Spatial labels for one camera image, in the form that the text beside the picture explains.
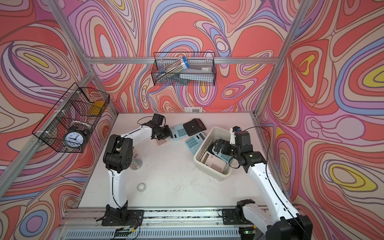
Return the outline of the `pink calculator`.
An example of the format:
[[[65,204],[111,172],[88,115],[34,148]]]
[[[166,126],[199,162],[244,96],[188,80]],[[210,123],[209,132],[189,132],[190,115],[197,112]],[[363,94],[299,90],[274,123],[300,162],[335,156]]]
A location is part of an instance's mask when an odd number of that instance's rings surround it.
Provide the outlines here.
[[[219,173],[223,173],[227,165],[224,160],[218,158],[208,151],[203,154],[200,162]]]

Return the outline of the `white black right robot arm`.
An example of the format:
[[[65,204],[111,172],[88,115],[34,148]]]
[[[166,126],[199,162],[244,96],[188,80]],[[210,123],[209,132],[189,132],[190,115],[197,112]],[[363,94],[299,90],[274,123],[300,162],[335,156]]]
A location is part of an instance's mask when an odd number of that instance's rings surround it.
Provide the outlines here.
[[[235,126],[229,133],[230,140],[216,142],[215,150],[230,156],[244,168],[258,186],[269,210],[265,213],[252,200],[240,201],[237,203],[239,221],[252,223],[267,240],[310,240],[312,221],[288,200],[268,166],[269,161],[254,151],[249,132]]]

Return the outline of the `white plastic storage box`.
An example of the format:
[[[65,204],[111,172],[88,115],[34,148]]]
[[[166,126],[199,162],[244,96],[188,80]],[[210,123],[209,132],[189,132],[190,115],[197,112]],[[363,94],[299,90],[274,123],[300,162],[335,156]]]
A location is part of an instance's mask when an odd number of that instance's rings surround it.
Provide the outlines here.
[[[230,133],[220,127],[213,127],[211,131],[208,133],[206,136],[206,139],[204,140],[203,144],[200,146],[198,151],[194,155],[194,162],[199,170],[202,172],[208,174],[209,176],[219,180],[223,181],[226,178],[228,178],[231,173],[232,169],[229,164],[226,165],[225,170],[223,173],[219,173],[208,166],[202,164],[200,162],[203,154],[208,151],[212,154],[212,147],[214,146],[213,143],[218,140],[218,139],[223,139],[226,141],[230,140]]]

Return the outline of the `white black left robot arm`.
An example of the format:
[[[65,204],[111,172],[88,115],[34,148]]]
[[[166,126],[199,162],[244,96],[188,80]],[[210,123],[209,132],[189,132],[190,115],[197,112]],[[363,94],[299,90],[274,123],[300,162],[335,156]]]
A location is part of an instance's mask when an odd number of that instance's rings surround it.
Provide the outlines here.
[[[132,164],[134,147],[147,139],[163,140],[170,136],[171,130],[166,124],[166,118],[160,114],[154,114],[150,121],[140,124],[136,130],[110,136],[103,156],[110,181],[110,197],[104,221],[126,225],[130,218],[135,217],[128,212],[125,173]]]

